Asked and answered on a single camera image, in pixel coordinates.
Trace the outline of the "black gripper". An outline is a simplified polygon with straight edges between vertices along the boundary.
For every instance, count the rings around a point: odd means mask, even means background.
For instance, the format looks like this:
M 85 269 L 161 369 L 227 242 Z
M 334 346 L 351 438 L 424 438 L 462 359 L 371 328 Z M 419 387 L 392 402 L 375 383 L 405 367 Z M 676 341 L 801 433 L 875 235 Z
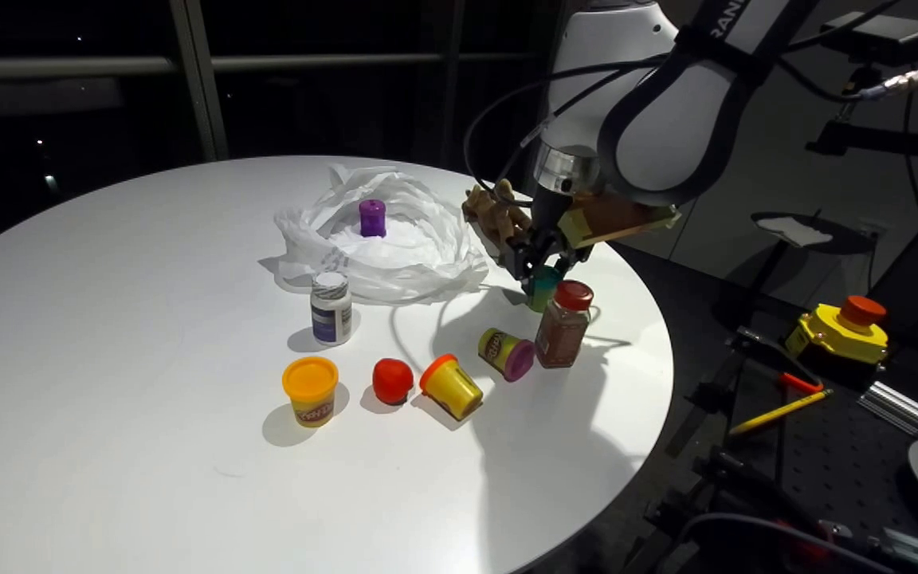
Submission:
M 573 250 L 560 232 L 560 217 L 573 211 L 571 193 L 539 187 L 528 211 L 528 240 L 523 250 L 523 284 L 536 284 L 549 254 L 556 258 L 556 281 L 589 258 L 589 244 Z

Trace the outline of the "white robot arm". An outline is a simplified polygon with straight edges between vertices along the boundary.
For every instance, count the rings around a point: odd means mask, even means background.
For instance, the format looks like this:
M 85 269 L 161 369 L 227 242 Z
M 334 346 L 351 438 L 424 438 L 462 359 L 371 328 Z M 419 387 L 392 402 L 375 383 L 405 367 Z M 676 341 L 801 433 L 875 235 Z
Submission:
M 587 0 L 556 36 L 549 110 L 536 126 L 533 225 L 510 272 L 528 284 L 556 223 L 582 208 L 616 232 L 643 211 L 708 191 L 734 152 L 742 106 L 794 42 L 816 0 L 700 0 L 676 25 L 659 0 Z

